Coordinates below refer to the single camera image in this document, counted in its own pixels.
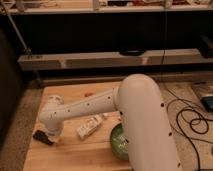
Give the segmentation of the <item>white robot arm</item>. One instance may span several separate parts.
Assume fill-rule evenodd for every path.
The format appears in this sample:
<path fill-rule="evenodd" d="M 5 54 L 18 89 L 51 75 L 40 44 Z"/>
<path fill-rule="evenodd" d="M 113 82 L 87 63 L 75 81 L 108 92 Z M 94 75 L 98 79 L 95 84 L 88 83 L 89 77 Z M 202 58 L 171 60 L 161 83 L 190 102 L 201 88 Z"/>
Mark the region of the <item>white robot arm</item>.
<path fill-rule="evenodd" d="M 117 87 L 64 104 L 56 95 L 38 114 L 47 136 L 58 136 L 66 120 L 117 111 L 134 171 L 182 171 L 181 161 L 157 83 L 144 74 L 126 77 Z"/>

